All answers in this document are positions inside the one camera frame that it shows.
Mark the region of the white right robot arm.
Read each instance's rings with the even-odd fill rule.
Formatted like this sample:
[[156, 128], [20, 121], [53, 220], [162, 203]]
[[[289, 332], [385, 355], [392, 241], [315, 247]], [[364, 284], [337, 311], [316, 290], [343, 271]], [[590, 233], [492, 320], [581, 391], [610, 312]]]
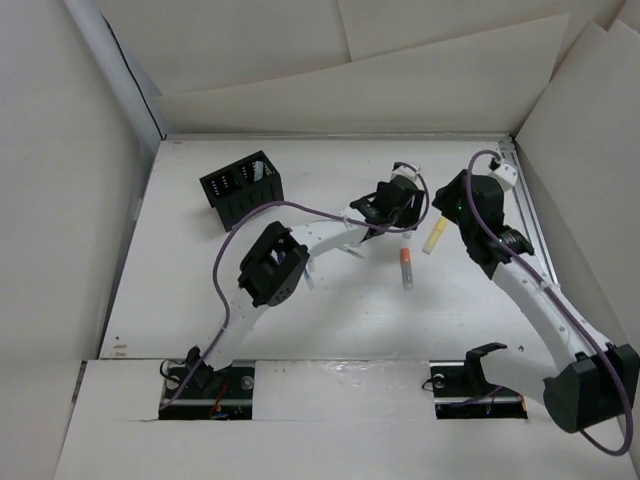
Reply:
[[542, 404], [567, 433], [614, 417], [633, 422], [639, 355], [616, 345], [573, 307], [544, 273], [531, 243], [504, 222], [504, 196], [515, 171], [474, 175], [460, 171], [432, 202], [454, 223], [470, 259], [519, 308], [547, 348], [547, 368], [523, 353], [494, 343], [462, 369], [473, 393], [508, 387]]

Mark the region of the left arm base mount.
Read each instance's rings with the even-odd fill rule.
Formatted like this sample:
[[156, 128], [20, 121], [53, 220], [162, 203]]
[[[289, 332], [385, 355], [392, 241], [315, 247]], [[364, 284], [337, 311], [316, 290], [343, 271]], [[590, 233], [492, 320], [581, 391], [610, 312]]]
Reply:
[[183, 362], [164, 360], [159, 373], [164, 380], [159, 404], [160, 420], [251, 420], [255, 386], [255, 363], [239, 362], [215, 372], [204, 387], [194, 375], [177, 399], [189, 373]]

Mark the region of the yellow highlighter marker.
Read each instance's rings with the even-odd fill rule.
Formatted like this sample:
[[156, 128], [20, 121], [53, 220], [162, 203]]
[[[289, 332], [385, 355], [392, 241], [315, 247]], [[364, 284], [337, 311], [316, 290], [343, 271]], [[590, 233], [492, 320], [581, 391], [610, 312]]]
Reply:
[[438, 219], [438, 221], [435, 223], [426, 242], [423, 245], [423, 248], [422, 248], [423, 253], [429, 255], [433, 252], [440, 238], [442, 237], [444, 231], [446, 230], [447, 225], [448, 225], [448, 220], [444, 216], [441, 216]]

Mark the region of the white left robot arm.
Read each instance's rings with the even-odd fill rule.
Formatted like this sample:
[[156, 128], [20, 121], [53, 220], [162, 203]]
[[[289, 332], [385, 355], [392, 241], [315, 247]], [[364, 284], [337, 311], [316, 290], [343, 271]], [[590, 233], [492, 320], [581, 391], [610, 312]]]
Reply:
[[[428, 211], [429, 192], [422, 176], [399, 175], [378, 184], [378, 190], [361, 197], [337, 214], [314, 210], [290, 201], [275, 201], [242, 218], [223, 241], [214, 260], [212, 280], [223, 305], [218, 331], [192, 347], [186, 355], [188, 384], [201, 396], [222, 387], [222, 371], [231, 366], [247, 334], [261, 315], [288, 300], [314, 258], [343, 246], [357, 246], [385, 233], [417, 229]], [[240, 228], [269, 208], [289, 207], [318, 218], [294, 227], [279, 221], [269, 224], [239, 265], [231, 298], [218, 278], [223, 255]]]

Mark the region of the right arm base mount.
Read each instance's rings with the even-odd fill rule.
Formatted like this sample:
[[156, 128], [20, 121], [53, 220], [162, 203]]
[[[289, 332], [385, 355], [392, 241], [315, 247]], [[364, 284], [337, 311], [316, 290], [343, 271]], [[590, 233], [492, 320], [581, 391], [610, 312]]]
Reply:
[[483, 357], [506, 348], [492, 342], [467, 351], [463, 360], [429, 362], [429, 376], [421, 388], [433, 395], [438, 420], [528, 419], [524, 398], [489, 383], [482, 370]]

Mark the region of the orange capped glue stick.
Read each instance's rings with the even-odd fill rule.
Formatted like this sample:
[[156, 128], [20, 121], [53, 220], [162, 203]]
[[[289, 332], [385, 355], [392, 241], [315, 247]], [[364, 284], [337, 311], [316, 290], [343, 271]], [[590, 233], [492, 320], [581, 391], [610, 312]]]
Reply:
[[411, 252], [407, 247], [400, 249], [400, 268], [402, 275], [403, 289], [410, 292], [414, 289], [414, 276], [411, 261]]

